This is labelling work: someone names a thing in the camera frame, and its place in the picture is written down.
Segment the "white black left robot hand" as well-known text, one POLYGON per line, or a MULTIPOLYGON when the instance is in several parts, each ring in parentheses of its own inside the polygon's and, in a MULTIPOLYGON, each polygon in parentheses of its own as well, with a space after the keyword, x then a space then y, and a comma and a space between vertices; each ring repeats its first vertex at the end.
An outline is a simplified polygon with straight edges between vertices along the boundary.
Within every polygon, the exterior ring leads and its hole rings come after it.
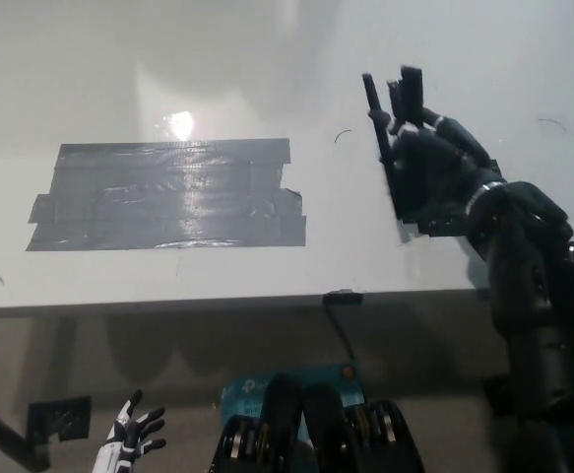
POLYGON ((98 450, 93 473, 132 473, 136 461, 152 450, 164 448, 165 439, 148 439, 165 425, 165 409, 159 407, 136 419, 135 408, 143 397, 136 390, 116 416, 104 444, 98 450))

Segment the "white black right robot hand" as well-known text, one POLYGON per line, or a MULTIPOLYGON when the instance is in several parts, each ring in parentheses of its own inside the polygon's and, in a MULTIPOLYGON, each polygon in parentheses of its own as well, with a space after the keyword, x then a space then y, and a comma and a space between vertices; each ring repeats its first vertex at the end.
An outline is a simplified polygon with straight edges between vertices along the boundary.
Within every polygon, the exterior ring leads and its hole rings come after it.
POLYGON ((457 120, 423 111, 429 127, 396 125, 379 109, 369 117, 379 142, 397 220, 430 237, 460 237, 479 191, 505 182, 489 154, 457 120))

